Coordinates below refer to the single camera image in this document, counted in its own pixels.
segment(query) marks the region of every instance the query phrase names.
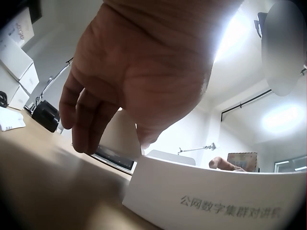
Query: white box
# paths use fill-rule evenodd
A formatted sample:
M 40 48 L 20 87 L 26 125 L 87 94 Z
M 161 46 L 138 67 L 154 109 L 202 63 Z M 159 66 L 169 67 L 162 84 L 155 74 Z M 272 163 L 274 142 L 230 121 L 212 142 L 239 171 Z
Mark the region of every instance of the white box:
M 0 61 L 17 81 L 33 63 L 33 60 L 8 35 L 0 35 Z
M 306 172 L 203 169 L 142 155 L 122 203 L 165 230 L 270 230 L 283 229 L 304 196 Z
M 23 90 L 23 88 L 19 87 L 15 95 L 13 96 L 9 107 L 23 110 L 23 107 L 25 106 L 29 98 L 29 95 Z
M 34 36 L 29 8 L 20 12 L 3 30 L 19 47 L 23 47 Z
M 8 104 L 11 102 L 19 87 L 19 83 L 2 66 L 2 63 L 0 63 L 0 91 L 6 93 Z
M 27 90 L 29 94 L 33 92 L 33 90 L 39 83 L 34 63 L 32 63 L 29 69 L 22 76 L 19 83 L 24 87 L 25 90 Z

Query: white wall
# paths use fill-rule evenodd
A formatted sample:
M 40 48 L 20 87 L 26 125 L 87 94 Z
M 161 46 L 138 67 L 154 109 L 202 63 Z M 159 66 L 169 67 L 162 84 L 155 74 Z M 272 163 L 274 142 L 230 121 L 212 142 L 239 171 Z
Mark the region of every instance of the white wall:
M 223 121 L 221 123 L 221 111 L 212 110 L 209 118 L 208 137 L 206 144 L 214 142 L 218 148 L 211 151 L 205 150 L 200 166 L 209 168 L 209 162 L 215 157 L 227 159 L 228 153 L 232 152 L 253 152 L 248 140 L 236 135 L 236 133 Z
M 205 145 L 207 134 L 206 115 L 203 111 L 195 108 L 180 121 L 163 131 L 158 140 L 145 150 L 148 154 L 151 150 L 159 150 L 171 154 L 177 154 L 182 150 L 198 148 Z M 180 155 L 192 157 L 197 166 L 200 166 L 204 150 L 182 152 Z

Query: white ceiling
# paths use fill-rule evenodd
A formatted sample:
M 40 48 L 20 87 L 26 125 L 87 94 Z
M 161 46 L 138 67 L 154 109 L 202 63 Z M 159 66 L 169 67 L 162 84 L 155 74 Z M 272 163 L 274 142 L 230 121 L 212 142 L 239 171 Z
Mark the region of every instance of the white ceiling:
M 276 0 L 245 0 L 237 14 L 243 14 L 248 24 L 246 39 L 235 47 L 235 52 L 226 53 L 214 63 L 204 100 L 214 106 L 233 97 L 264 78 L 261 61 L 261 39 L 255 28 L 258 12 L 268 12 Z
M 274 93 L 269 93 L 260 99 L 257 99 L 242 108 L 237 108 L 223 115 L 223 123 L 232 127 L 237 132 L 249 132 L 254 136 L 253 143 L 272 142 L 274 146 L 276 142 L 280 142 L 284 138 L 295 138 L 306 136 L 306 98 L 307 93 L 306 74 L 299 78 L 293 91 L 285 96 L 279 97 Z M 297 106 L 301 108 L 303 119 L 301 123 L 293 129 L 283 133 L 271 133 L 263 126 L 263 118 L 272 110 L 282 106 Z M 245 127 L 245 130 L 239 128 L 237 124 Z

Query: desk surface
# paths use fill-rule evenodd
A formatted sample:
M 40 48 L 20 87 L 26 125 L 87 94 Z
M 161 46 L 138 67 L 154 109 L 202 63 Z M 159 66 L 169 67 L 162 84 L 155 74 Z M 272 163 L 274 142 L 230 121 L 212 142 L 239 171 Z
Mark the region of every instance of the desk surface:
M 21 113 L 26 127 L 0 131 L 0 179 L 30 229 L 158 229 L 121 204 L 130 175 Z

